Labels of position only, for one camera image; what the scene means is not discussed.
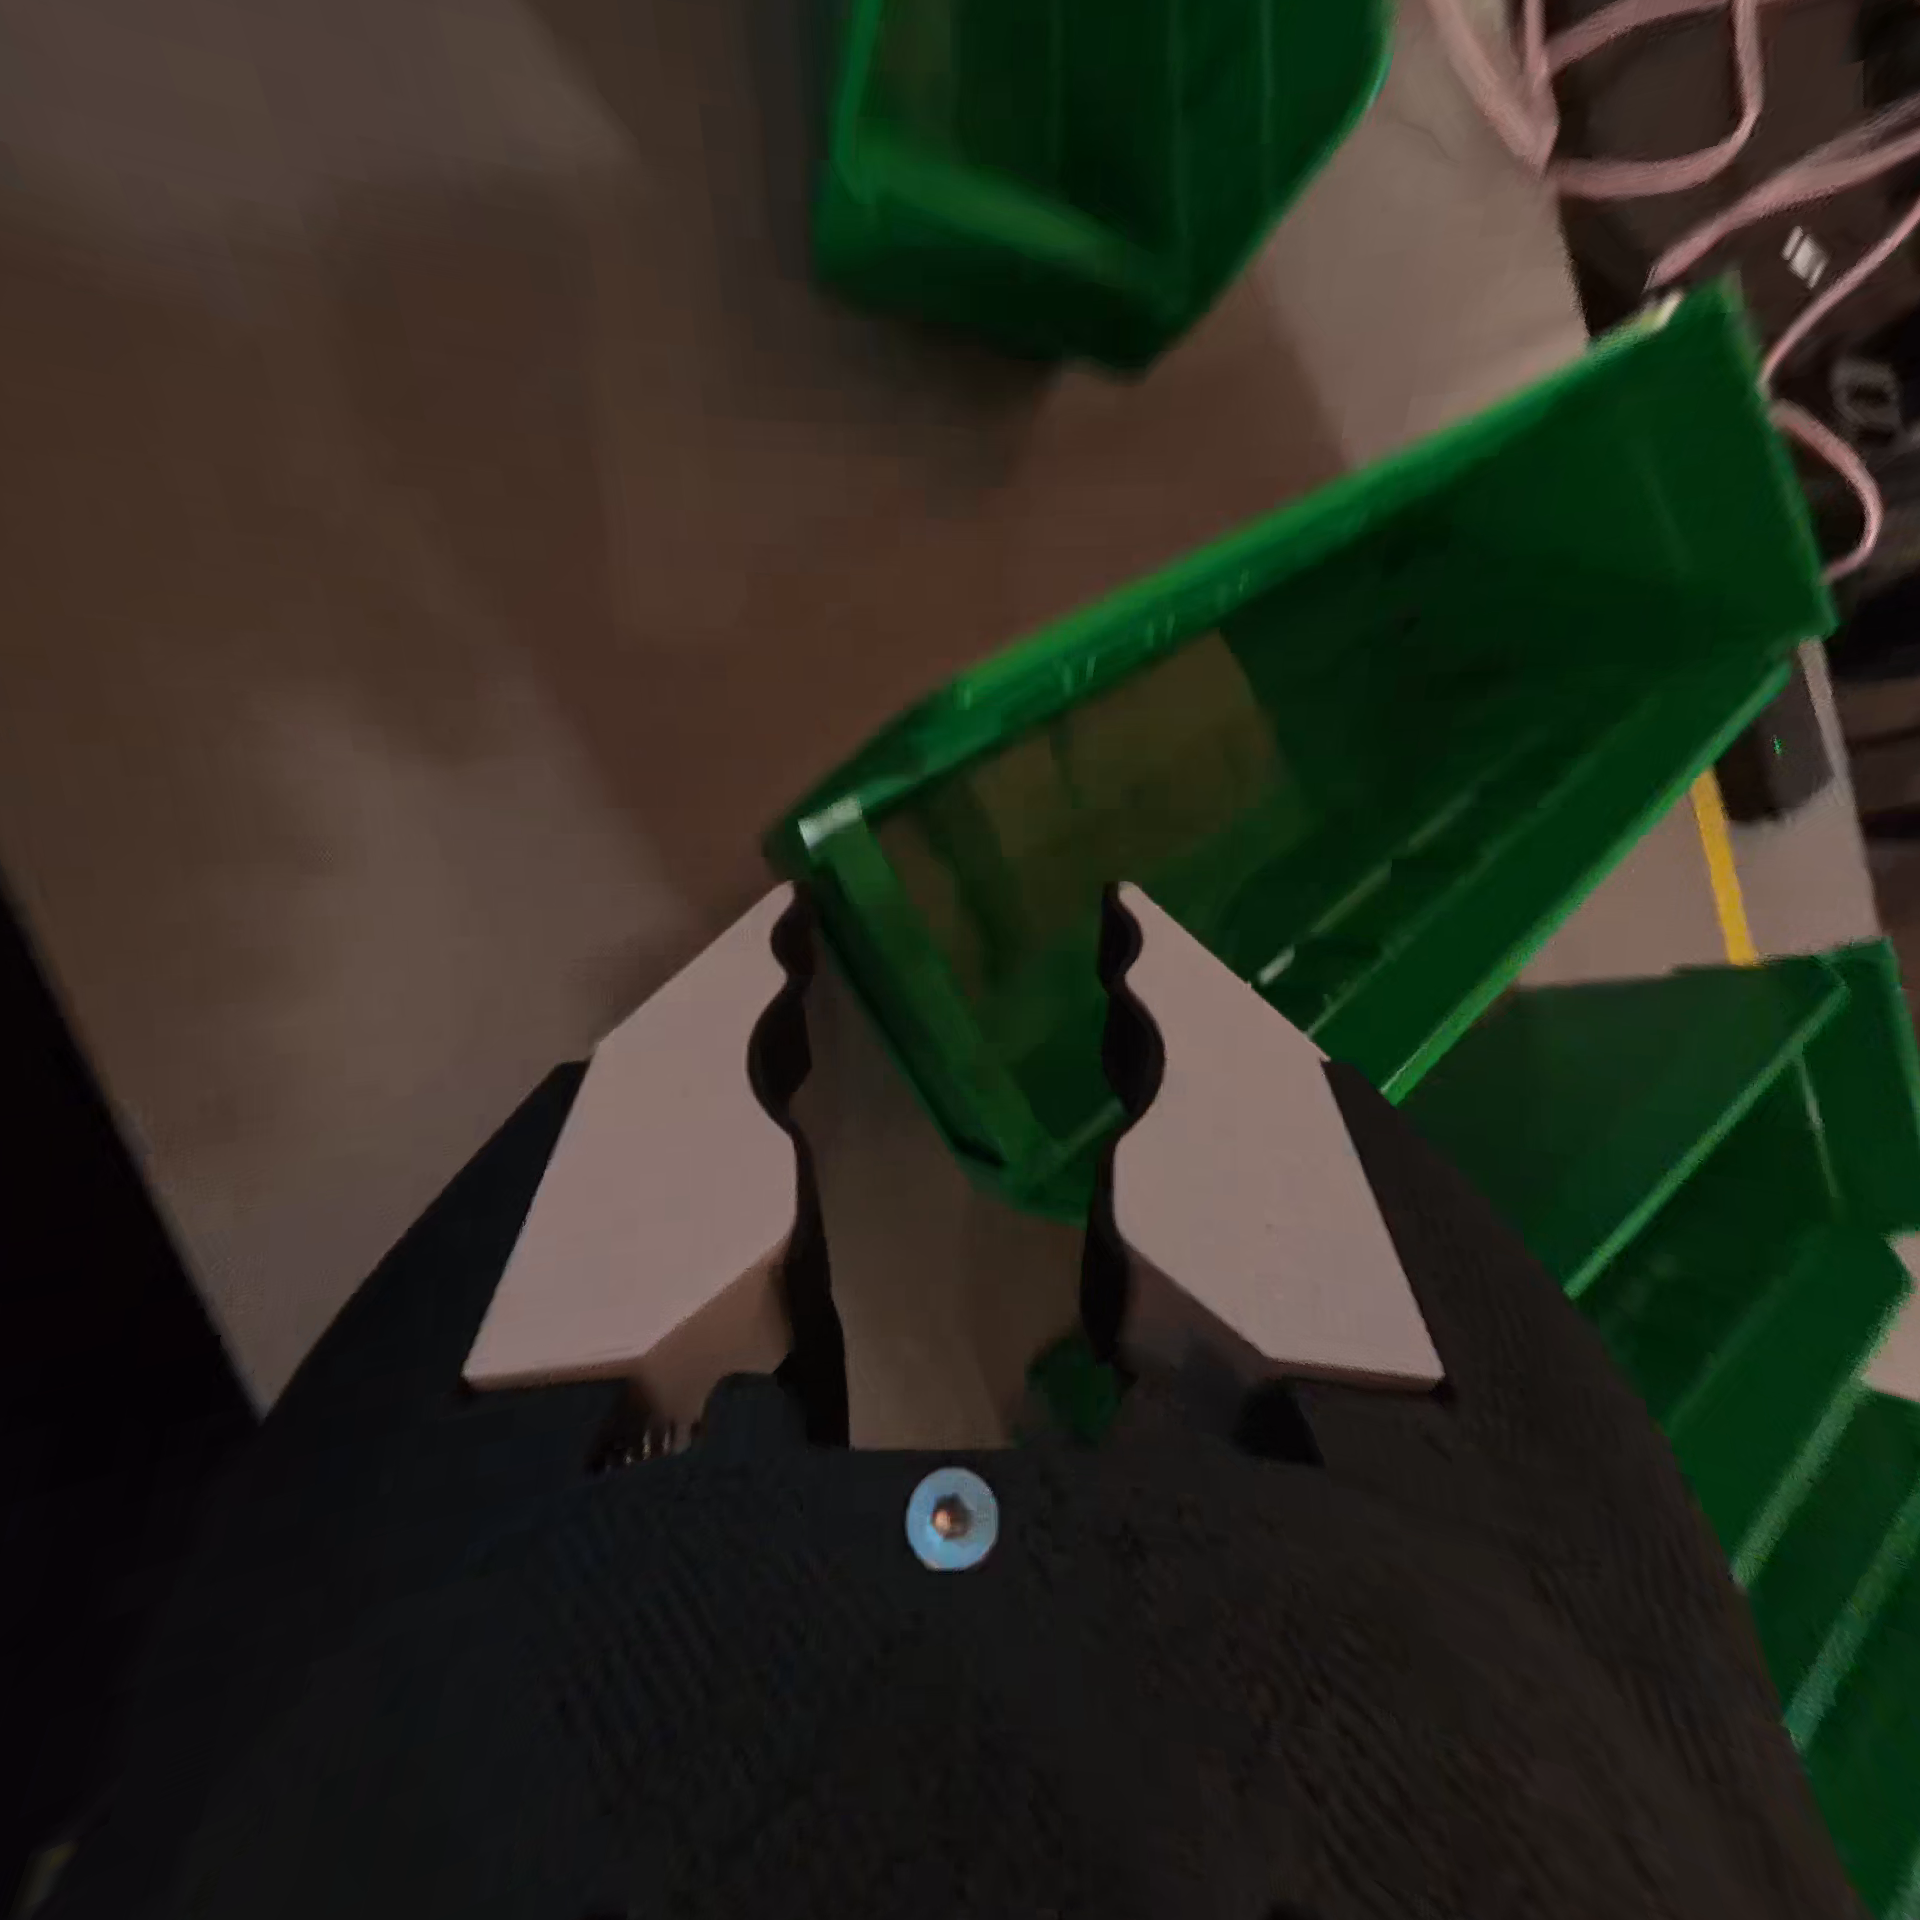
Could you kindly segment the yellow tape strip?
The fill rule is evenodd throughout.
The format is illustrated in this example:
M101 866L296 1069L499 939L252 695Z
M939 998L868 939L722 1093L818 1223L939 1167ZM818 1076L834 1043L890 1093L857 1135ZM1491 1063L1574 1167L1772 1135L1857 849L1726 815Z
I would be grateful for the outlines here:
M1709 768L1689 780L1689 807L1697 807L1706 883L1709 883L1709 911L1716 911L1716 955L1726 955L1726 967L1757 967L1749 899L1741 899L1741 866L1738 866L1738 824L1726 824Z

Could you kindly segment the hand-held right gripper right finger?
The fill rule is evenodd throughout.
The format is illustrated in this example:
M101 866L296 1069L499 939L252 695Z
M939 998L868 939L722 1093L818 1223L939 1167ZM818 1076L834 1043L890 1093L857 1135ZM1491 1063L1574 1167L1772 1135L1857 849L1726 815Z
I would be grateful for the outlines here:
M1085 1216L1085 1331L1124 1370L1212 1383L1431 1395L1398 1244L1329 1093L1329 1055L1137 883L1102 899L1118 1135Z

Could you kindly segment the black electronics box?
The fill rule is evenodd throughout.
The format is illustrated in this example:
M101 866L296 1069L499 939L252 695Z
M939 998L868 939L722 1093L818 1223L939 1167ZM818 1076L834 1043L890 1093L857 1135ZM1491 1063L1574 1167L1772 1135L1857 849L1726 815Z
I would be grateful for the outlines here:
M1913 148L1920 25L1901 0L1757 5L1766 112L1741 154L1689 193L1564 204L1564 247L1584 331L1647 301L1647 275L1766 176L1819 162L1819 148ZM1668 5L1559 62L1564 162L1668 162L1738 135L1738 5ZM1790 204L1726 233L1682 275L1738 279L1757 348L1772 348L1890 227L1913 214L1913 154ZM1878 539L1845 579L1845 602L1913 579L1913 359L1920 359L1920 240L1906 233L1808 344L1779 359L1772 392L1815 413L1878 489Z

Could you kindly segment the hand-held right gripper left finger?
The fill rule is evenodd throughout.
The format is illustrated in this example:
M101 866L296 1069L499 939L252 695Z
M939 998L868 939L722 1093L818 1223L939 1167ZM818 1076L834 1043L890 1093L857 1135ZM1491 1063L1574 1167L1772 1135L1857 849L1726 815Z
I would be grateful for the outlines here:
M523 1244L462 1344L475 1395L626 1383L701 1434L722 1381L774 1381L810 1445L849 1439L841 1313L799 1093L810 911L774 883L600 1035Z

